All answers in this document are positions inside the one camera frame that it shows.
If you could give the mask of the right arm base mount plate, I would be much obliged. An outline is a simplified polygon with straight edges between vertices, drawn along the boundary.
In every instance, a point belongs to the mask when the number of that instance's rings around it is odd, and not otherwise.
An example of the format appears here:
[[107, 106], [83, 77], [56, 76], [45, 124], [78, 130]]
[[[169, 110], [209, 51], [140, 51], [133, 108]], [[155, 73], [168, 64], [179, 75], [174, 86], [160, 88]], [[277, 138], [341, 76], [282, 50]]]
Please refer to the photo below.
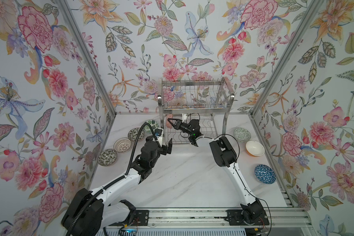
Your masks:
[[260, 214], [252, 215], [243, 213], [242, 209], [229, 209], [224, 220], [229, 222], [230, 226], [268, 226], [269, 218], [265, 211]]

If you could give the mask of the plain white bowl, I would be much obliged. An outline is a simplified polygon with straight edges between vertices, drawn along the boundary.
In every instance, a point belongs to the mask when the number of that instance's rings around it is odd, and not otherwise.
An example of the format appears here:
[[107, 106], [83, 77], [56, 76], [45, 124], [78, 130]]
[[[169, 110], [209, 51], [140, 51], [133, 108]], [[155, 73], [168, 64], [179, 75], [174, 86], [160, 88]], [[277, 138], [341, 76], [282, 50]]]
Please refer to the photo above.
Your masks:
[[245, 145], [245, 148], [248, 154], [251, 156], [258, 157], [265, 154], [265, 148], [258, 141], [254, 141], [254, 140], [248, 141]]

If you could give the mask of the dark patterned bowl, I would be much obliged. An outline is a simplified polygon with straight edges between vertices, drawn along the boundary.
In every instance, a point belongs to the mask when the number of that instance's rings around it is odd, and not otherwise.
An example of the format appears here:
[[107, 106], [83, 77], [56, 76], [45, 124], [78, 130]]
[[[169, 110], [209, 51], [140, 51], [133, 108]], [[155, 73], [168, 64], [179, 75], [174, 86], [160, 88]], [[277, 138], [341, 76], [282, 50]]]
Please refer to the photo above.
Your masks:
[[104, 150], [98, 157], [98, 164], [100, 166], [112, 165], [118, 157], [118, 153], [114, 149]]

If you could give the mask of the dark floral bowl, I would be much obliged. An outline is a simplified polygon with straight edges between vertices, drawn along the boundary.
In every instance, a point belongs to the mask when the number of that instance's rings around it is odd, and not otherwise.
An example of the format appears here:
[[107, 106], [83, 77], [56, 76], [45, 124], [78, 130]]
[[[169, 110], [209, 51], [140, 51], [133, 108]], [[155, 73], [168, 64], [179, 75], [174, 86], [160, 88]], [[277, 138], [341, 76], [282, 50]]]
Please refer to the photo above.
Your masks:
[[165, 125], [166, 125], [166, 127], [167, 127], [168, 129], [172, 129], [172, 128], [173, 128], [172, 124], [169, 122], [169, 119], [172, 119], [172, 118], [173, 118], [173, 114], [168, 114], [168, 115], [166, 116]]

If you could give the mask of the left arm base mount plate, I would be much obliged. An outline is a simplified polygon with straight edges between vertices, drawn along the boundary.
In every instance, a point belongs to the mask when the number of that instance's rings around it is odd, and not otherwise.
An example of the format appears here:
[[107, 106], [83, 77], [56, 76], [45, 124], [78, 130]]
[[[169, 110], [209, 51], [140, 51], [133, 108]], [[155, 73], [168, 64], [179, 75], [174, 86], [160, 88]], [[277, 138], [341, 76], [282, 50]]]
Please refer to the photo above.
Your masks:
[[120, 226], [147, 226], [149, 220], [149, 210], [133, 210], [128, 217], [118, 223]]

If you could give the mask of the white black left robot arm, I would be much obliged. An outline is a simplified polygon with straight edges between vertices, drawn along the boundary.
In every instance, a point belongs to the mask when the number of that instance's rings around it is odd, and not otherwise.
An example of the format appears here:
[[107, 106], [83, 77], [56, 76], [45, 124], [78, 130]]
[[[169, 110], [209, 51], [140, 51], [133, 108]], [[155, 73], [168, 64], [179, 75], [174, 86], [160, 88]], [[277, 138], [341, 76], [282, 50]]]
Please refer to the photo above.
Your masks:
[[151, 130], [141, 153], [135, 155], [133, 147], [128, 167], [122, 175], [94, 190], [79, 190], [61, 224], [68, 236], [94, 236], [97, 232], [114, 223], [129, 225], [133, 222], [136, 207], [129, 201], [114, 201], [129, 189], [143, 182], [152, 172], [161, 155], [170, 154], [172, 142], [163, 144], [164, 130]]

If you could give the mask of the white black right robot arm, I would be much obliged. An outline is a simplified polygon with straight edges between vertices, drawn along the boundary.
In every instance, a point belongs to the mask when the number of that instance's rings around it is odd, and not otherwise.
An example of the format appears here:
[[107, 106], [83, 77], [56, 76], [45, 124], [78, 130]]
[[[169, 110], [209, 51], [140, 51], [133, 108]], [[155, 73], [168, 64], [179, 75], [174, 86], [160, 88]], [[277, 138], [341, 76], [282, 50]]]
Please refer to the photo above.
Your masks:
[[203, 135], [200, 132], [200, 121], [197, 119], [192, 119], [188, 124], [181, 119], [168, 118], [167, 121], [175, 130], [187, 134], [191, 145], [210, 148], [215, 163], [226, 171], [238, 192], [242, 209], [240, 221], [246, 225], [256, 224], [265, 210], [261, 199], [253, 194], [242, 175], [238, 162], [240, 153], [235, 152], [226, 134], [216, 138]]

